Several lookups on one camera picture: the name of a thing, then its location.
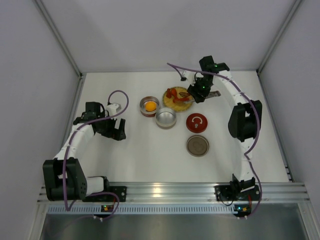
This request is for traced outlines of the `metal tongs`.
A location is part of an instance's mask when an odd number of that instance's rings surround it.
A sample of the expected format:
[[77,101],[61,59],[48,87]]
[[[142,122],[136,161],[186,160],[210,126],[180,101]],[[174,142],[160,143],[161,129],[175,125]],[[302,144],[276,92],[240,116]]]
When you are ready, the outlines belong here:
[[[181,103],[184,104],[188,104],[188,103],[193,103],[196,100],[191,96],[190,93],[188,92],[180,92],[179,95],[181,96]],[[221,93],[217,90],[217,91],[211,91],[208,96],[205,97],[205,99],[209,99],[209,98],[214,98],[214,97],[220,97]]]

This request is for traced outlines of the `red octopus sausage piece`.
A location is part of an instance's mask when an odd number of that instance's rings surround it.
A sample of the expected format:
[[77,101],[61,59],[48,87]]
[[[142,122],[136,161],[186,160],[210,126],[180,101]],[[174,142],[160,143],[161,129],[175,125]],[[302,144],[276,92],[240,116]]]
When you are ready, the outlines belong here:
[[166,91],[166,97],[170,98],[177,98],[177,90],[175,88],[168,88]]

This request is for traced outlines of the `orange egg yolk ball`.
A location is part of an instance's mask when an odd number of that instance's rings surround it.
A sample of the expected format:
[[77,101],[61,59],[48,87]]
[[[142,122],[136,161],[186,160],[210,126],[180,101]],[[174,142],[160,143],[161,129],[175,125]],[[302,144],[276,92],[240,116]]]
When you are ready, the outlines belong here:
[[148,101],[145,103],[145,110],[147,112],[153,112],[157,109],[157,103],[154,101]]

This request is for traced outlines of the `brown lid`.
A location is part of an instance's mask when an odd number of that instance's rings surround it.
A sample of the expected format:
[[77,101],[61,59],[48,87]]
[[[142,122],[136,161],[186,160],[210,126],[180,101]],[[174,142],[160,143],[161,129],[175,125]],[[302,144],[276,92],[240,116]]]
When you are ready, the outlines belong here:
[[196,134],[187,139],[186,149],[194,157],[203,157],[208,153],[210,143],[204,136]]

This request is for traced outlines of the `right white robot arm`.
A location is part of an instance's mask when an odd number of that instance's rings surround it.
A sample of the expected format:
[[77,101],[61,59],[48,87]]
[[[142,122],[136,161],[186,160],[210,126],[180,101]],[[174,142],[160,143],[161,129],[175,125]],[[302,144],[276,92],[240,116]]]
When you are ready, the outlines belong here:
[[188,93],[196,103],[203,103],[213,96],[212,87],[227,100],[231,114],[227,129],[232,138],[238,141],[241,161],[236,164],[237,172],[229,183],[229,196],[239,199],[245,193],[254,194],[259,188],[259,178],[252,166],[252,151],[255,148],[261,130],[262,103],[250,99],[229,74],[226,63],[216,63],[211,55],[200,61],[200,70],[184,70],[182,80],[189,82]]

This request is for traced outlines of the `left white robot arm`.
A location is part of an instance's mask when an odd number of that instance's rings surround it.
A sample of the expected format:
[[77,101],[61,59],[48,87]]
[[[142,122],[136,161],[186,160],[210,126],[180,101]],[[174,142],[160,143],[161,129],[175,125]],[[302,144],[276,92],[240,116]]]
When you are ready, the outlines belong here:
[[116,200],[115,189],[106,176],[86,177],[80,164],[90,140],[99,134],[121,141],[126,138],[125,119],[116,128],[121,105],[86,102],[85,111],[72,124],[69,137],[61,150],[42,166],[46,196],[50,201],[75,201],[102,203]]

